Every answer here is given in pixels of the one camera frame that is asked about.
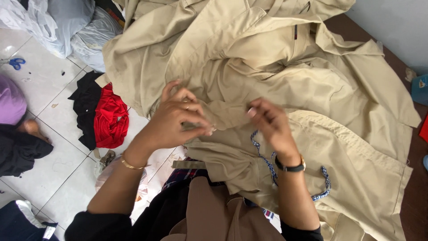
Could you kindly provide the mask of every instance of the purple fabric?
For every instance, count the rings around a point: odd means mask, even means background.
[[[0,124],[16,125],[25,114],[27,102],[15,83],[0,75]]]

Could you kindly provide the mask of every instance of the gold bangle bracelet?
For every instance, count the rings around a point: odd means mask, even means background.
[[[133,169],[133,170],[140,170],[140,169],[143,169],[143,168],[145,168],[146,166],[143,166],[143,167],[135,167],[135,166],[133,166],[133,165],[130,165],[127,161],[125,161],[125,152],[123,152],[122,153],[122,163],[126,166],[126,167],[128,167],[128,168],[130,168],[130,169]]]

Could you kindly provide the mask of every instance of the hand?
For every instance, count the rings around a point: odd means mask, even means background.
[[[181,88],[171,96],[171,89],[179,83],[180,81],[176,80],[165,86],[159,108],[141,130],[145,145],[149,146],[151,151],[173,148],[197,136],[212,134],[212,125],[203,117],[202,106],[194,94],[186,88]],[[181,126],[183,122],[198,123],[200,127],[184,131]]]
[[[286,166],[300,165],[300,154],[291,135],[287,114],[270,101],[258,98],[250,103],[248,117]]]

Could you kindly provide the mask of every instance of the red object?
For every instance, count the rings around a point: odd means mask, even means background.
[[[426,142],[428,142],[428,116],[425,118],[425,121],[422,124],[421,132],[419,132],[419,136],[422,137]]]
[[[113,94],[109,83],[101,89],[101,97],[95,109],[94,131],[98,148],[116,148],[123,143],[128,132],[128,107]]]

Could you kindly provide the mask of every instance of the wristwatch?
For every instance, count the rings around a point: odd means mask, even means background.
[[[278,157],[275,157],[275,165],[280,169],[283,170],[285,172],[300,172],[300,171],[305,171],[306,169],[306,163],[305,160],[303,159],[302,154],[300,154],[300,159],[302,160],[302,163],[298,166],[284,166],[283,164],[281,164],[278,160]]]

